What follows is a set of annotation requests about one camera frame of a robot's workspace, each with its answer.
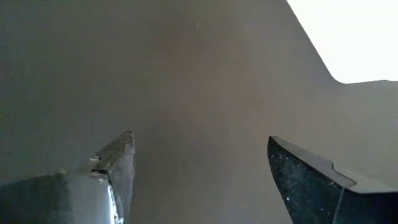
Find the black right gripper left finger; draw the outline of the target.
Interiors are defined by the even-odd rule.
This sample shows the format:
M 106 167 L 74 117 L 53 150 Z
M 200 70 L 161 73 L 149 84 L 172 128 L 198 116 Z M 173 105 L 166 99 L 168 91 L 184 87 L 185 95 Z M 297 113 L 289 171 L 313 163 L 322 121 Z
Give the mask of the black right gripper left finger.
M 0 224 L 128 224 L 135 153 L 126 131 L 76 169 L 0 184 Z

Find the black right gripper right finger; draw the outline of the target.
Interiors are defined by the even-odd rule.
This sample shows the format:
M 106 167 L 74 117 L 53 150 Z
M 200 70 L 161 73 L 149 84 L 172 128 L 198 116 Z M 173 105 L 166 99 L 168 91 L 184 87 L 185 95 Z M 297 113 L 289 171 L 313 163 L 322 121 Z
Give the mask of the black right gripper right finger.
M 398 188 L 270 136 L 267 158 L 293 224 L 398 224 Z

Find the black table mat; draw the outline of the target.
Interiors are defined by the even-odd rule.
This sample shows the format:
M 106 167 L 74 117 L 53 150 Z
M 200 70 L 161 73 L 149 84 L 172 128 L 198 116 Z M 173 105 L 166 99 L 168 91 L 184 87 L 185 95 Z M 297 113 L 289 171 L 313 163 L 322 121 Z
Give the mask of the black table mat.
M 336 82 L 284 0 L 0 0 L 0 181 L 129 130 L 134 224 L 290 224 L 271 135 L 398 188 L 398 83 Z

